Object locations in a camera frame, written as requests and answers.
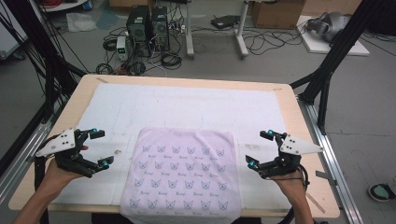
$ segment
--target black pole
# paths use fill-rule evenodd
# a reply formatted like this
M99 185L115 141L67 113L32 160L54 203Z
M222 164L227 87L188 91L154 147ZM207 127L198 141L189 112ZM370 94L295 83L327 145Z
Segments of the black pole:
M325 118L332 75L355 45L361 34L363 34L373 16L386 1L387 0L362 0L345 29L336 37L334 45L320 67L313 74L290 84L291 87L295 89L308 83L304 92L299 94L299 99L308 105L312 105L315 98L321 92L318 126L322 134L326 134Z

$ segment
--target computer tower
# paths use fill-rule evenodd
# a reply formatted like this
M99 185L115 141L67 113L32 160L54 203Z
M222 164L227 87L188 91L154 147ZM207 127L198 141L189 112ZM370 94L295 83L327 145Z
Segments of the computer tower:
M152 9L151 22L153 27L153 34L155 36L155 49L168 51L170 47L167 8L155 7L154 9Z
M153 37L149 6L132 6L126 22L131 42L149 42Z

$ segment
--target towel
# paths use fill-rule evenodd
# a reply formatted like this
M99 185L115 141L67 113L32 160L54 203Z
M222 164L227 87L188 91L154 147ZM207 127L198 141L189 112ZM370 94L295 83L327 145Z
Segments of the towel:
M120 212L135 224L235 221L241 215L241 199L232 134L143 129Z

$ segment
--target table leg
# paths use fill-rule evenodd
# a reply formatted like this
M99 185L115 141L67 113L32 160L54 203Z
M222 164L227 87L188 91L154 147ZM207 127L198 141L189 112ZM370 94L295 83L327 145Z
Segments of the table leg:
M191 0L187 1L187 26L186 26L186 48L187 56L194 59L194 45L192 44L192 33L191 33Z
M242 7L241 19L239 22L239 28L235 31L236 41L238 42L239 48L241 49L241 59L244 59L248 56L248 49L245 44L244 38L242 37L242 32L244 30L245 18L248 13L248 1L244 1L244 5Z

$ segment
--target folded cloth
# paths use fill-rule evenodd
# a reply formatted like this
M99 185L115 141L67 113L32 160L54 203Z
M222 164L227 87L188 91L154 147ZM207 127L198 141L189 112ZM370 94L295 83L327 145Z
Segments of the folded cloth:
M231 133L140 132L120 213L134 224L230 224L241 215Z

